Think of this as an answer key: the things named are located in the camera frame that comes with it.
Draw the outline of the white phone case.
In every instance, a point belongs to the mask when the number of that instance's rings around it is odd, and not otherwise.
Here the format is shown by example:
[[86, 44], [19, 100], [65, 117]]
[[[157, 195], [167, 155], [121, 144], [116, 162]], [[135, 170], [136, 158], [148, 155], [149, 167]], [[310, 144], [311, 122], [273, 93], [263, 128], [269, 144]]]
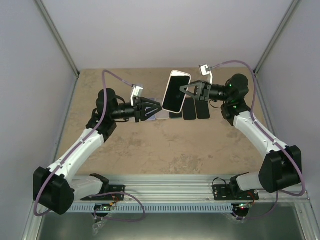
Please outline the white phone case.
[[156, 114], [157, 120], [167, 120], [170, 118], [170, 113], [166, 110], [162, 110]]

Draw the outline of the blue phone black screen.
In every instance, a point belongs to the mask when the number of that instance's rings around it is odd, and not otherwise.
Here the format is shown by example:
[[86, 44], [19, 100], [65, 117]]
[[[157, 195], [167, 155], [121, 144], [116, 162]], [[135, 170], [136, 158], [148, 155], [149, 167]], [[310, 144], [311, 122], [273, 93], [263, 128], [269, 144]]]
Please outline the blue phone black screen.
[[169, 113], [170, 119], [181, 119], [182, 117], [183, 117], [183, 114], [181, 112], [180, 113], [173, 113], [173, 112]]

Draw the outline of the lavender phone case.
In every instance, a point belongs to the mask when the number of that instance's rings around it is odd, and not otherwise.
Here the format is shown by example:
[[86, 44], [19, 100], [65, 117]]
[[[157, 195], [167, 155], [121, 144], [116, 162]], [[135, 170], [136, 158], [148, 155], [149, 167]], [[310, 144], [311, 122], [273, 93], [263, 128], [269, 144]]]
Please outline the lavender phone case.
[[[153, 97], [150, 97], [149, 98], [149, 100], [152, 100], [152, 101], [155, 101], [156, 99], [155, 98], [153, 98]], [[151, 112], [150, 112], [150, 114], [151, 114], [151, 117], [150, 118], [148, 118], [147, 119], [147, 121], [155, 121], [156, 120], [156, 114], [155, 114], [155, 109], [154, 110], [152, 110]]]

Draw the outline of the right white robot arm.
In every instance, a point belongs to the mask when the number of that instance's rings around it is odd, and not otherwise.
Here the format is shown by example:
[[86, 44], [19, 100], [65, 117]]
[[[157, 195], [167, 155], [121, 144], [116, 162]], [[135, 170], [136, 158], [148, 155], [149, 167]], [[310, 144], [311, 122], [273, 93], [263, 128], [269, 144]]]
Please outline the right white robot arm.
[[302, 152], [277, 139], [264, 127], [253, 113], [245, 96], [249, 92], [249, 80], [243, 74], [235, 74], [225, 85], [195, 81], [179, 90], [200, 101], [222, 101], [221, 114], [229, 124], [243, 133], [263, 157], [258, 172], [243, 173], [230, 180], [229, 193], [236, 200], [242, 199], [250, 190], [263, 189], [268, 193], [302, 184]]

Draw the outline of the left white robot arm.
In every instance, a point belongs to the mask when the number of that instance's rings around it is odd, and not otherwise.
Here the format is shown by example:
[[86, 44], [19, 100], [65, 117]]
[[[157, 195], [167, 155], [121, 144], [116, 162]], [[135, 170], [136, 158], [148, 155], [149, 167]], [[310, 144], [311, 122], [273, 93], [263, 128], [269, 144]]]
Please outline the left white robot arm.
[[63, 215], [75, 201], [107, 198], [113, 188], [106, 177], [92, 173], [83, 180], [75, 180], [76, 173], [111, 137], [117, 123], [125, 123], [131, 118], [137, 123], [144, 122], [161, 110], [161, 104], [154, 100], [134, 96], [131, 102], [125, 102], [113, 89], [101, 90], [96, 108], [79, 139], [61, 158], [34, 172], [34, 208], [41, 204], [47, 210]]

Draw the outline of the left controller board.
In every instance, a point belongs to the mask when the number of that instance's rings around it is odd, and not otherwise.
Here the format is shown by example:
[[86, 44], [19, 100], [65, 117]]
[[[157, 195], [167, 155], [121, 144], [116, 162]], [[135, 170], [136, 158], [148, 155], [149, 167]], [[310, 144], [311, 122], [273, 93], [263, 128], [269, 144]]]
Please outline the left controller board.
[[113, 211], [116, 207], [117, 207], [117, 204], [114, 202], [111, 202], [111, 203], [96, 204], [93, 209], [95, 212], [110, 212], [110, 211]]

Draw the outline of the controller board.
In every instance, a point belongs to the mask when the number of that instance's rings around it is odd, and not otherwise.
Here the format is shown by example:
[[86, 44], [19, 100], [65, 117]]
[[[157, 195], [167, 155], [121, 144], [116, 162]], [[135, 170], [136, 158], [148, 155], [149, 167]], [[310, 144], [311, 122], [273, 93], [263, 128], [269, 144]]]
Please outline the controller board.
[[236, 204], [234, 207], [234, 211], [236, 213], [248, 213], [249, 209], [252, 207], [251, 202]]
[[111, 202], [111, 203], [96, 204], [93, 209], [95, 212], [110, 212], [110, 211], [113, 211], [116, 207], [117, 207], [117, 204], [114, 202]]

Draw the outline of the right controller board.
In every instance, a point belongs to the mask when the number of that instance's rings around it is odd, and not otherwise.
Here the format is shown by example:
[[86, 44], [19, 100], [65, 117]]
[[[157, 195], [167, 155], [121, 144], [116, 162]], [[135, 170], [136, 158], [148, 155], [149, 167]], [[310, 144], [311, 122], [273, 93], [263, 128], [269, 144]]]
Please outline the right controller board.
[[236, 213], [248, 213], [249, 209], [252, 207], [251, 202], [236, 204], [234, 207], [234, 211]]

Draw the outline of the clear plastic bag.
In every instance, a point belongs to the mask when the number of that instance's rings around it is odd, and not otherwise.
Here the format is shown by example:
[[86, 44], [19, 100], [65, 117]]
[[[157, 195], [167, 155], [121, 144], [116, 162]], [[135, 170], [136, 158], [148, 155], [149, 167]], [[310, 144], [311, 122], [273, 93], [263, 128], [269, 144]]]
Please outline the clear plastic bag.
[[92, 235], [96, 236], [99, 231], [105, 226], [105, 221], [101, 217], [94, 219], [94, 224], [92, 225]]

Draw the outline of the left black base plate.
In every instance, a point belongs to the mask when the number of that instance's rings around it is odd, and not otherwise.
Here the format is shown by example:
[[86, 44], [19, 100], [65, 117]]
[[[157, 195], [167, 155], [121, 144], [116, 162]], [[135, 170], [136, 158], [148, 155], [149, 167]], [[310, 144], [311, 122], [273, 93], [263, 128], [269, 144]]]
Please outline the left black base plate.
[[87, 196], [85, 198], [82, 198], [82, 201], [123, 201], [124, 195], [120, 194], [120, 192], [124, 192], [126, 189], [125, 185], [120, 184], [110, 184], [108, 187], [102, 187], [98, 195], [106, 194], [106, 193], [112, 193], [109, 195], [103, 195], [103, 196]]

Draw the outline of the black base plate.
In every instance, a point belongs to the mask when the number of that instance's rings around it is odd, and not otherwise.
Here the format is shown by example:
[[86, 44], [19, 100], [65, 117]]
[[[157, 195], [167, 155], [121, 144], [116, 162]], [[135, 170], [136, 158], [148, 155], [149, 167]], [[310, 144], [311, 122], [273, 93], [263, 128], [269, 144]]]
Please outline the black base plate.
[[216, 201], [257, 201], [260, 199], [259, 194], [254, 190], [232, 190], [229, 185], [225, 184], [214, 184], [212, 191]]
[[110, 184], [108, 187], [102, 187], [98, 195], [106, 194], [106, 193], [112, 193], [109, 195], [103, 195], [103, 196], [87, 196], [85, 198], [82, 198], [82, 201], [123, 201], [124, 195], [120, 194], [120, 192], [124, 192], [126, 189], [125, 185], [120, 184]]

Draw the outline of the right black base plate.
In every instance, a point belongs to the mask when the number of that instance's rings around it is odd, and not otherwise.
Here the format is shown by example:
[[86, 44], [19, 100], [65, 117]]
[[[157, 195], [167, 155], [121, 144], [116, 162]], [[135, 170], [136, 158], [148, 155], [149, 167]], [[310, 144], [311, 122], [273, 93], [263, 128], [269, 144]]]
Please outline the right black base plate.
[[259, 194], [254, 190], [232, 190], [229, 185], [225, 184], [214, 184], [212, 191], [216, 201], [257, 201], [260, 199]]

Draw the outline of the right aluminium corner post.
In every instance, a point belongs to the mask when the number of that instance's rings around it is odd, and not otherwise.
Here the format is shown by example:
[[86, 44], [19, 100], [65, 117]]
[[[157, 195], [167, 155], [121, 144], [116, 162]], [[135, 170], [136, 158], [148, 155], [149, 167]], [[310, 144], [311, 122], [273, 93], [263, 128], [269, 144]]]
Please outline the right aluminium corner post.
[[297, 11], [299, 5], [301, 4], [301, 0], [292, 0], [288, 9], [286, 10], [284, 16], [282, 17], [278, 27], [276, 28], [274, 34], [272, 35], [266, 49], [264, 50], [261, 58], [259, 59], [255, 69], [254, 73], [257, 76], [259, 71], [262, 69], [263, 64], [266, 62], [267, 58], [273, 51], [275, 45], [279, 41], [280, 37], [282, 36], [283, 32], [285, 31], [287, 25], [291, 21], [292, 17], [294, 16], [295, 12]]

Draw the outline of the aluminium corner post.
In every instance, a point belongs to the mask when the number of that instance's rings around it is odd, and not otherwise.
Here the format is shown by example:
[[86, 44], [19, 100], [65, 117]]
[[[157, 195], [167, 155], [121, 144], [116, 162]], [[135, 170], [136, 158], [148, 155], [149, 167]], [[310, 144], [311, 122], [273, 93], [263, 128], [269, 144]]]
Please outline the aluminium corner post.
[[80, 71], [78, 70], [66, 44], [64, 43], [52, 17], [50, 16], [50, 13], [49, 13], [47, 7], [45, 6], [45, 4], [43, 3], [42, 0], [34, 0], [34, 3], [36, 5], [36, 7], [38, 8], [41, 16], [43, 17], [49, 31], [51, 32], [51, 34], [54, 38], [54, 40], [58, 44], [58, 47], [61, 50], [64, 58], [66, 59], [68, 65], [72, 69], [74, 75], [78, 78], [80, 75]]
[[257, 76], [259, 71], [262, 69], [263, 64], [266, 62], [267, 58], [273, 51], [275, 45], [279, 41], [280, 37], [282, 36], [283, 32], [285, 31], [287, 25], [291, 21], [292, 17], [294, 16], [295, 12], [297, 11], [299, 5], [301, 4], [301, 0], [292, 0], [288, 9], [286, 10], [284, 16], [282, 17], [278, 27], [276, 28], [274, 34], [272, 35], [266, 49], [264, 50], [261, 58], [259, 59], [255, 69], [254, 73]]

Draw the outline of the left aluminium corner post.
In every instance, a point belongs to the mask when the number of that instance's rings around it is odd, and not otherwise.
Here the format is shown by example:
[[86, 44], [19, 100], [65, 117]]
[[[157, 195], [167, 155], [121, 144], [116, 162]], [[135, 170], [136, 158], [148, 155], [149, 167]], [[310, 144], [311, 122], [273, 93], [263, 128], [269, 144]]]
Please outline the left aluminium corner post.
[[50, 16], [50, 13], [49, 13], [47, 7], [45, 6], [45, 4], [43, 3], [42, 0], [34, 0], [34, 3], [36, 5], [36, 7], [38, 8], [41, 16], [43, 17], [49, 31], [51, 32], [51, 34], [54, 38], [54, 40], [58, 44], [58, 47], [61, 50], [64, 58], [66, 59], [68, 65], [72, 69], [74, 75], [78, 78], [80, 75], [80, 71], [78, 70], [66, 44], [64, 43], [52, 17]]

